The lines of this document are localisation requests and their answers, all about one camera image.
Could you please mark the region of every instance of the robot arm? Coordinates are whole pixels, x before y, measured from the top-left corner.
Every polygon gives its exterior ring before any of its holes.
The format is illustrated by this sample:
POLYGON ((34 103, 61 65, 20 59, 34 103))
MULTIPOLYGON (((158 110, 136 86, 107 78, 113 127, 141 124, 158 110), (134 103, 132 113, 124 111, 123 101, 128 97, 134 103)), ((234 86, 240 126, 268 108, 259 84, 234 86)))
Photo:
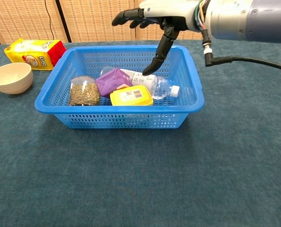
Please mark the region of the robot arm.
MULTIPOLYGON (((202 32, 206 61, 213 58, 209 37, 281 43, 281 0, 145 0, 137 9, 120 12, 112 25, 123 25, 129 20, 130 28, 158 24, 164 30, 156 56, 144 75, 159 69, 180 31, 202 32)), ((206 65, 224 62, 219 58, 206 65)))

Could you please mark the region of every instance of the woven panel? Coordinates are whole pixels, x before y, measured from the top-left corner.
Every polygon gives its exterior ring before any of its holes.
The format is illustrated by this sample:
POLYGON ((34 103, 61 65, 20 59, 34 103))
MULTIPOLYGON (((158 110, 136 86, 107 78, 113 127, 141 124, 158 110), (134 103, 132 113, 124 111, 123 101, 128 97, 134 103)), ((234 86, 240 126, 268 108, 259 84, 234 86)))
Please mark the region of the woven panel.
MULTIPOLYGON (((54 38, 67 42, 59 12, 53 1, 46 0, 46 5, 51 16, 54 38)), ((0 0, 0 43, 11 44, 19 38, 53 38, 44 0, 0 0)))
POLYGON ((128 24, 111 25, 120 11, 134 7, 133 0, 61 0, 61 7, 73 42, 135 40, 128 24))
MULTIPOLYGON (((135 8, 139 6, 139 4, 143 0, 135 0, 135 8)), ((138 40, 160 40, 164 31, 160 29, 159 25, 150 25, 145 29, 136 28, 136 38, 138 40)), ((191 31, 180 32, 177 39, 202 39, 202 34, 191 31)))

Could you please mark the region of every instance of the black cable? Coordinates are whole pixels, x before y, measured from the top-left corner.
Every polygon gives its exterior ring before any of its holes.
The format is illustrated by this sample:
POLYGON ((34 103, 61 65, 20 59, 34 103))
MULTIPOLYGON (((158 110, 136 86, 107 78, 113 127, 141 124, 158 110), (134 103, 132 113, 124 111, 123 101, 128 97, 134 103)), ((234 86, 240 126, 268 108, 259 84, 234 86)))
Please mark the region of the black cable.
POLYGON ((50 31, 51 31, 51 34, 52 34, 52 40, 54 40, 54 34, 53 34, 53 31, 52 31, 52 28, 51 28, 51 17, 50 17, 50 14, 48 12, 48 9, 47 9, 47 3, 46 3, 46 0, 45 1, 45 8, 46 8, 46 11, 47 11, 47 14, 49 16, 49 26, 50 26, 50 31))
POLYGON ((224 63, 231 63, 233 61, 246 61, 246 62, 253 62, 253 63, 271 66, 281 70, 281 64, 277 64, 275 62, 266 61, 257 58, 237 57, 237 56, 213 57, 212 48, 211 48, 211 39, 209 38, 207 29, 202 30, 202 37, 203 37, 202 46, 204 47, 206 67, 221 65, 224 63))
POLYGON ((232 57, 232 61, 247 61, 247 62, 254 62, 254 63, 258 63, 258 64, 262 64, 262 65, 268 65, 277 69, 281 70, 281 65, 277 64, 275 62, 271 62, 271 61, 265 61, 262 59, 257 59, 257 58, 247 58, 247 57, 232 57))

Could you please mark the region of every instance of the product label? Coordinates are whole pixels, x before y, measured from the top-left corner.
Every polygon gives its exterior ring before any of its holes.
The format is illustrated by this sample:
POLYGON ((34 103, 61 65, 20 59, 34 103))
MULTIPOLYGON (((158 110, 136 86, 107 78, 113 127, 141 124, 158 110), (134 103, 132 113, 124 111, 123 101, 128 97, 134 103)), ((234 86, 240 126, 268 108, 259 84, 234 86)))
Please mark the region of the product label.
POLYGON ((122 102, 128 102, 131 100, 142 98, 143 95, 140 90, 133 90, 133 91, 122 92, 120 94, 120 97, 122 102))
POLYGON ((40 59, 41 64, 42 64, 44 67, 46 67, 46 66, 47 66, 47 64, 46 64, 46 62, 45 62, 45 58, 44 58, 44 56, 39 56, 38 58, 40 59))
POLYGON ((129 75, 133 86, 143 85, 149 91, 151 91, 152 83, 156 77, 155 75, 143 76, 141 72, 135 72, 130 70, 122 70, 122 71, 125 72, 127 75, 129 75))
POLYGON ((44 43, 44 44, 42 45, 42 49, 43 49, 44 51, 48 51, 49 46, 50 46, 51 44, 53 44, 53 43, 54 43, 54 41, 48 41, 48 42, 44 43))
POLYGON ((22 58, 24 59, 24 61, 33 66, 33 67, 37 67, 38 66, 38 62, 36 60, 36 58, 32 55, 27 55, 27 56, 22 56, 22 58))

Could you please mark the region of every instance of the robotic finger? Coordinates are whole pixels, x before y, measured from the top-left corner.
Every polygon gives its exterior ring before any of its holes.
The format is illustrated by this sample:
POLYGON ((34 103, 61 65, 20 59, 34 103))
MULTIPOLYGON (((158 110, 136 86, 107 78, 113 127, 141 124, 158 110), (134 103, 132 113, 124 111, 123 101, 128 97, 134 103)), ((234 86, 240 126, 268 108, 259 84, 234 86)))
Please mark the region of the robotic finger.
POLYGON ((156 56, 153 58, 151 64, 148 65, 142 72, 144 76, 154 73, 161 67, 171 49, 173 41, 178 37, 178 34, 179 31, 175 30, 175 26, 173 24, 165 24, 164 34, 156 50, 156 56))
POLYGON ((148 20, 144 16, 144 9, 130 9, 117 14, 112 21, 112 26, 124 25, 127 21, 131 20, 130 28, 146 28, 148 25, 158 23, 158 20, 148 20))

